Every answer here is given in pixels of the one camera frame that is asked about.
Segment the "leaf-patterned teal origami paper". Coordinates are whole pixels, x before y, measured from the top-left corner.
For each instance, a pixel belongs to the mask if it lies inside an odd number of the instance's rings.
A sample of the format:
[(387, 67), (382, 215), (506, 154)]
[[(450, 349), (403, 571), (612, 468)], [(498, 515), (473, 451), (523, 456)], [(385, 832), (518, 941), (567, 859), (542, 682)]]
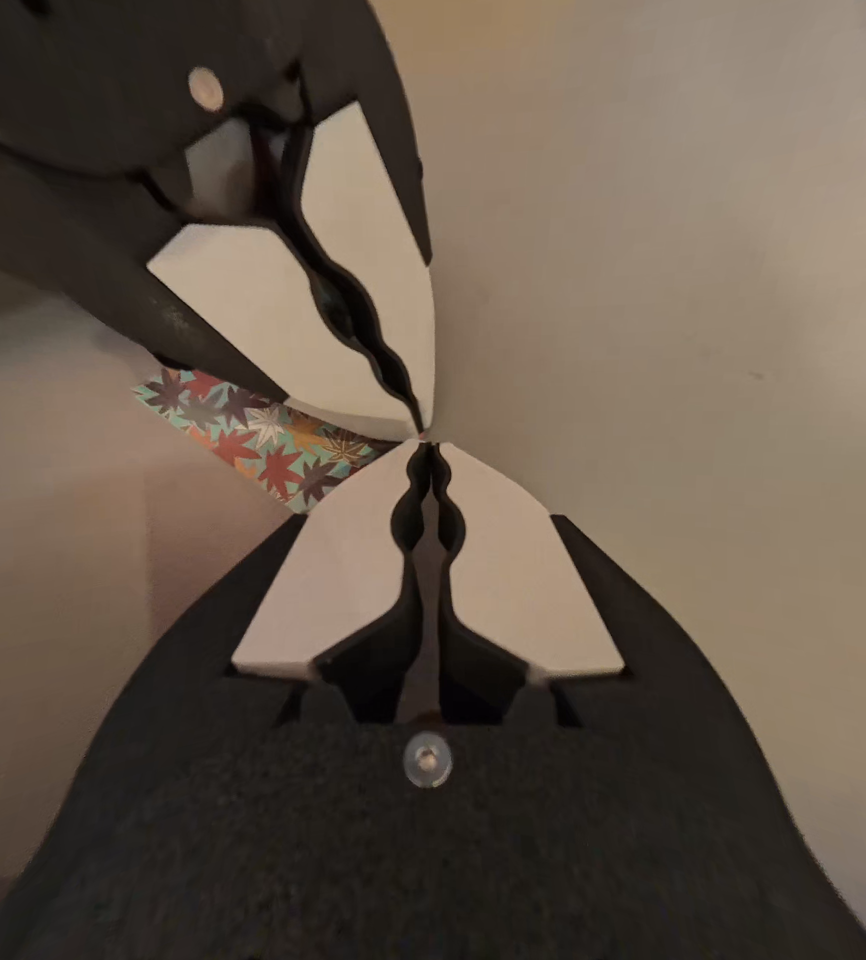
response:
[(134, 396), (200, 447), (306, 514), (396, 446), (198, 370), (162, 367)]

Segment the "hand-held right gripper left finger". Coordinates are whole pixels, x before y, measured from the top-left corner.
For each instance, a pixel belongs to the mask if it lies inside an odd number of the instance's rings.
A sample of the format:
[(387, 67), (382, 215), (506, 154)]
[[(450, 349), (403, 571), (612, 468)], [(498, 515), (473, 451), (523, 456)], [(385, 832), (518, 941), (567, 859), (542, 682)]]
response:
[(359, 722), (396, 720), (424, 638), (428, 461), (427, 443), (404, 441), (301, 517), (232, 655), (238, 674), (330, 686)]

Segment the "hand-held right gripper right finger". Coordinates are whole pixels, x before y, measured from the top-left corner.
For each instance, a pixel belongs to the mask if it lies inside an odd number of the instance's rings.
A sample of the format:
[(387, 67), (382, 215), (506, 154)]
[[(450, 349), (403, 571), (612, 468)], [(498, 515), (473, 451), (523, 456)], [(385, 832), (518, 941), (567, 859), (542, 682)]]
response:
[(624, 660), (532, 494), (459, 447), (430, 449), (444, 551), (439, 708), (454, 725), (499, 725), (525, 689), (622, 674)]

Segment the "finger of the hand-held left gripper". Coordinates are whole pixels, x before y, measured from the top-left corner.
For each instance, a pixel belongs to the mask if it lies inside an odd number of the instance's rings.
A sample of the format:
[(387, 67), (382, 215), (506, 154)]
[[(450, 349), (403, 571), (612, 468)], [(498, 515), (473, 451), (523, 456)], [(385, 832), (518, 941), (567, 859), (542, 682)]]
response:
[[(324, 254), (311, 232), (314, 251)], [(338, 267), (326, 255), (327, 267)], [(271, 225), (192, 223), (148, 270), (286, 395), (284, 403), (381, 440), (420, 437), (420, 414), (403, 362), (382, 341), (370, 297), (368, 349), (331, 329), (315, 300), (312, 269)]]
[(359, 282), (403, 363), (425, 434), (436, 380), (431, 274), (358, 102), (313, 133), (299, 206), (323, 253)]

